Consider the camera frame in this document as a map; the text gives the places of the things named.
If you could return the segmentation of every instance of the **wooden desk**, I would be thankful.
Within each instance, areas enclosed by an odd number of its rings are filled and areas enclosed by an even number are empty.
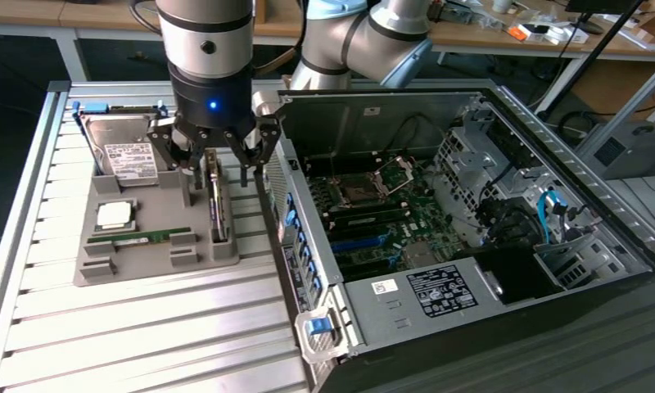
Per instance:
[[[512,24],[516,16],[500,15],[489,9],[491,0],[481,0],[485,3],[485,11],[500,19],[505,24]],[[556,8],[560,19],[567,19],[571,14],[561,10],[553,2],[545,0],[520,0],[521,4],[532,9],[548,11]],[[59,16],[59,24],[65,27],[94,28],[94,29],[133,29],[143,30],[129,15],[125,0],[102,0],[95,6],[65,3]],[[254,24],[254,35],[272,37],[296,38],[300,34],[301,17],[296,0],[266,0],[266,22]],[[508,34],[492,29],[480,29],[476,25],[457,25],[455,23],[438,22],[432,24],[429,37],[434,45],[438,46],[464,46],[479,48],[505,48],[517,51],[559,52],[559,46],[543,43],[520,43]],[[589,36],[581,45],[568,45],[568,54],[589,52],[599,36]],[[623,54],[641,56],[655,56],[655,52],[643,51],[623,37],[615,37],[605,48],[607,54]]]
[[[0,23],[58,26],[63,0],[0,0]]]
[[[492,0],[480,1],[488,4],[487,12],[492,16],[512,24],[516,16],[493,13],[489,9]],[[517,2],[541,11],[556,7],[560,19],[568,17],[561,7],[551,1]],[[151,12],[141,11],[141,14],[157,24]],[[254,24],[254,43],[292,45],[300,33],[301,23],[296,0],[266,0],[265,14],[265,22]],[[126,0],[99,0],[97,5],[73,4],[63,0],[0,0],[0,34],[35,35],[55,39],[73,81],[87,80],[85,62],[77,47],[78,39],[159,40],[159,37],[149,33],[133,20]],[[429,37],[434,44],[433,51],[441,53],[441,58],[445,52],[555,57],[561,50],[560,46],[551,43],[520,43],[503,32],[480,29],[476,25],[447,22],[432,24]],[[545,108],[567,84],[597,41],[599,37],[591,36],[585,44],[568,45],[563,57],[569,58],[571,62],[551,87],[539,110]],[[655,52],[641,50],[627,39],[616,37],[599,58],[655,61]]]

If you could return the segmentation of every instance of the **collaborative robot arm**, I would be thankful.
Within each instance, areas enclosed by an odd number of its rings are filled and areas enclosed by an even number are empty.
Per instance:
[[[170,81],[177,101],[173,119],[155,120],[149,137],[173,168],[197,170],[206,147],[230,147],[246,169],[268,162],[278,140],[272,119],[252,112],[252,0],[154,0]],[[430,49],[428,0],[310,0],[305,43],[290,88],[348,88],[349,69],[389,88],[406,85]],[[245,137],[257,129],[256,146]],[[173,130],[189,140],[181,148]]]
[[[252,112],[252,0],[155,0],[155,5],[177,112],[151,124],[150,141],[170,167],[192,171],[206,147],[228,146],[245,184],[246,169],[268,161],[278,139],[276,123]],[[260,141],[248,147],[253,129]],[[185,148],[174,143],[174,130],[189,141]]]

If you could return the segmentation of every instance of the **table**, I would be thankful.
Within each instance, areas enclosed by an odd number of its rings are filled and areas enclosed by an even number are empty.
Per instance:
[[[485,11],[491,13],[491,0],[481,0]],[[543,11],[556,8],[561,19],[567,18],[561,7],[545,0],[519,0],[521,4]],[[492,14],[505,22],[513,21],[513,16]],[[300,12],[294,0],[266,0],[266,21],[254,25],[254,44],[292,45],[300,32]],[[53,38],[62,55],[73,81],[87,80],[86,67],[81,59],[77,39],[122,39],[159,40],[134,22],[126,9],[125,0],[101,0],[95,6],[73,4],[63,0],[0,0],[0,34],[34,35]],[[433,51],[492,54],[508,56],[555,57],[560,47],[549,43],[520,43],[507,34],[481,30],[475,25],[437,23],[432,25],[429,37],[434,43]],[[591,36],[581,45],[568,45],[563,57],[569,59],[568,65],[548,94],[537,106],[537,111],[545,109],[572,75],[587,59],[600,37]],[[619,61],[655,61],[655,52],[640,49],[623,37],[615,37],[599,57]]]
[[[49,88],[0,245],[0,391],[308,392],[257,191],[229,149],[240,263],[71,284],[93,171],[71,102],[158,99],[174,110],[169,82]]]

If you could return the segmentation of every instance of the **barcode sticker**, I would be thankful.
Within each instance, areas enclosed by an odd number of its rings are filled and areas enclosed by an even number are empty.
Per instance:
[[[397,291],[397,284],[394,283],[393,279],[372,282],[370,287],[373,288],[373,293],[376,295],[380,295],[381,293]]]
[[[118,180],[157,177],[153,145],[150,143],[122,143],[105,145],[110,170]]]

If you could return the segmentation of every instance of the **black pole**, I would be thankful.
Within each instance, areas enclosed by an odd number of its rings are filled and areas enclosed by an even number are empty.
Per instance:
[[[615,24],[611,26],[609,31],[607,31],[607,34],[601,37],[601,40],[597,43],[597,46],[593,48],[592,53],[587,56],[587,59],[583,61],[580,68],[572,75],[572,78],[569,81],[565,83],[565,86],[563,87],[561,91],[557,93],[556,98],[553,98],[553,101],[551,101],[548,108],[545,108],[544,111],[540,111],[537,113],[537,118],[541,121],[548,120],[549,114],[553,112],[553,110],[557,107],[557,104],[560,104],[560,101],[563,98],[568,95],[569,90],[572,90],[572,87],[577,83],[577,80],[580,80],[581,75],[585,73],[587,69],[592,65],[593,61],[597,59],[597,56],[601,54],[601,51],[604,50],[605,46],[608,45],[611,39],[616,36],[616,33],[621,29],[623,25],[631,19],[633,16],[635,10],[637,10],[637,7],[643,3],[643,0],[635,0],[633,4],[631,5],[631,8],[621,13],[621,16],[619,17],[619,20],[615,22]]]

